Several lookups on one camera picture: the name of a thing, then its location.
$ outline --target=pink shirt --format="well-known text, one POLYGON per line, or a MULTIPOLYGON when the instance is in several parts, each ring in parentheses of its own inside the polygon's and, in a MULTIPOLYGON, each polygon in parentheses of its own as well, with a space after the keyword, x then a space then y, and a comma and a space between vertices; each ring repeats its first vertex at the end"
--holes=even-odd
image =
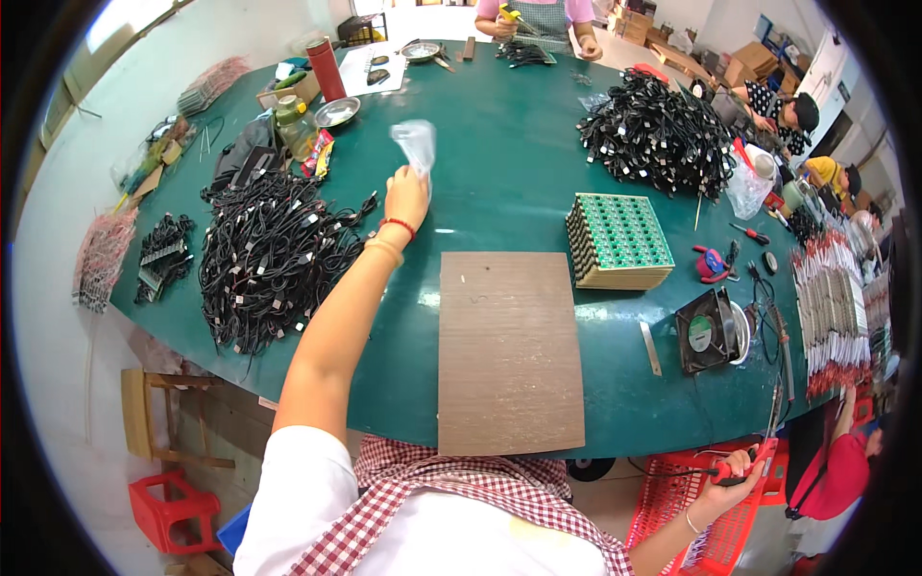
MULTIPOLYGON (((507 0, 479 0, 477 14, 491 20, 500 14, 500 4, 507 0)), ((527 4, 555 4, 557 0, 522 0, 527 4)), ((564 0, 564 11, 571 22, 591 22, 595 15, 592 12, 592 0, 564 0)))

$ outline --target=circuit board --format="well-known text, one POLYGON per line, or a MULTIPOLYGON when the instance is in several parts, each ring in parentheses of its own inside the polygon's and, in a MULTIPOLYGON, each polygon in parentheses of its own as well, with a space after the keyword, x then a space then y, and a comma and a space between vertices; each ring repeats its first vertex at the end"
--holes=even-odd
POLYGON ((577 194, 566 225, 579 288, 650 289, 675 265, 645 196, 577 194))

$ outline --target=polka dot shirt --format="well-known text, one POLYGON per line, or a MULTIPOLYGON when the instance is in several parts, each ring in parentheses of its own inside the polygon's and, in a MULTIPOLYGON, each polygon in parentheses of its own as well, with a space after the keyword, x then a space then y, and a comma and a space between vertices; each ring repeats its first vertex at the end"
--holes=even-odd
MULTIPOLYGON (((776 123, 779 123, 778 114, 781 113, 781 107, 784 104, 780 97, 774 101, 772 109, 768 110, 768 105, 772 101, 772 96, 774 96, 771 90, 751 80, 746 80, 746 93, 750 97, 750 106, 753 112, 765 118, 773 118, 776 123)), ((778 135, 782 141, 787 141, 787 149, 792 156, 800 156, 804 153, 806 145, 800 131, 778 126, 778 135)))

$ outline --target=red string bracelet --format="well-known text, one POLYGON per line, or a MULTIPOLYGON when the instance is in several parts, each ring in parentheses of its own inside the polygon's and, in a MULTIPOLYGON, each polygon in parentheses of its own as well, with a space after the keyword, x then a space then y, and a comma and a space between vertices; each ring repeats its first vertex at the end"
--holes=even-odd
POLYGON ((409 241, 413 241, 413 239, 416 238, 416 231, 412 226, 403 220, 398 220, 397 218, 385 218, 381 220, 381 224, 378 225, 378 228, 382 227, 384 224, 399 224, 400 226, 409 230, 409 241))

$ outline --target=red checkered scarf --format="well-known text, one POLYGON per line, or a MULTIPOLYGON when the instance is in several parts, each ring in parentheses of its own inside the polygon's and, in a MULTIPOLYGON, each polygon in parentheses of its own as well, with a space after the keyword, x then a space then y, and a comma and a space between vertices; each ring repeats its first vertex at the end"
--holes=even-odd
POLYGON ((571 492, 563 460, 439 456, 433 448, 366 434, 355 474, 368 491, 301 555, 288 575, 351 573, 417 488, 480 500, 538 526, 583 538, 601 550, 609 574, 633 575, 624 544, 564 500, 571 492))

